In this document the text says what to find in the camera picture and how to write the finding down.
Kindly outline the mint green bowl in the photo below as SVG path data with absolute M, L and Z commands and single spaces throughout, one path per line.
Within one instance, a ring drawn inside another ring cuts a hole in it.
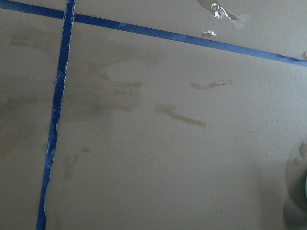
M 307 200 L 307 178 L 305 179 L 305 197 Z

